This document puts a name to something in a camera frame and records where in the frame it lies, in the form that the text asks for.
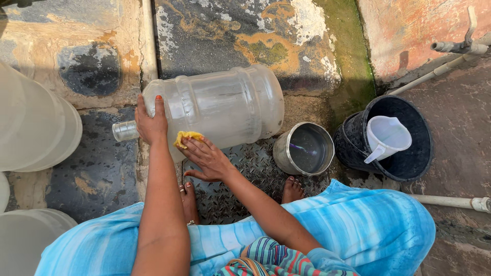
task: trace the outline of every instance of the striped fabric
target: striped fabric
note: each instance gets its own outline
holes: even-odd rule
[[[247,248],[247,257],[232,259],[214,276],[357,276],[352,268],[350,271],[315,268],[308,255],[280,245],[270,237],[261,237]]]
[[[362,276],[412,275],[435,239],[428,211],[392,190],[350,188],[332,180],[321,194],[283,207]],[[142,210],[137,203],[72,228],[46,247],[35,276],[129,276]],[[213,275],[265,236],[251,217],[188,230],[192,276]]]

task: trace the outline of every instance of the clear water bottle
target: clear water bottle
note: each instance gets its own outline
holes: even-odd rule
[[[202,133],[218,148],[227,148],[270,138],[281,128],[285,114],[279,82],[260,64],[154,80],[142,95],[150,117],[155,115],[155,97],[161,95],[164,100],[174,162],[185,158],[172,146],[179,131]],[[112,131],[117,141],[138,137],[135,121],[114,124]]]
[[[80,143],[75,108],[0,61],[0,171],[52,167]]]

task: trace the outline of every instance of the diamond plate metal floor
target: diamond plate metal floor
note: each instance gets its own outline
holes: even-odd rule
[[[275,138],[262,139],[253,144],[241,144],[222,149],[230,162],[250,182],[263,190],[276,202],[281,202],[283,186],[288,174],[281,171],[273,160]],[[198,169],[193,162],[185,160],[183,172]],[[317,195],[329,184],[329,172],[314,177],[296,175],[305,189],[306,196]],[[205,182],[186,176],[183,182],[191,181],[196,191],[196,203],[202,224],[228,224],[250,216],[223,182]]]

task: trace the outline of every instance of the black bucket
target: black bucket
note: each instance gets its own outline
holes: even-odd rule
[[[366,164],[372,153],[367,138],[367,124],[374,116],[397,117],[411,133],[412,144],[380,161]],[[380,173],[399,182],[414,181],[430,168],[433,158],[433,139],[425,118],[407,100],[384,95],[371,101],[364,111],[352,114],[334,134],[336,157],[345,166]]]

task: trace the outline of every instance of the foot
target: foot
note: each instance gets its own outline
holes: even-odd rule
[[[198,208],[196,208],[196,196],[194,195],[194,186],[191,182],[186,185],[179,185],[181,198],[183,200],[184,218],[186,223],[194,221],[194,224],[199,224]]]
[[[290,203],[295,200],[299,200],[305,197],[303,188],[298,179],[290,176],[285,181],[285,187],[283,188],[283,198],[281,204]]]

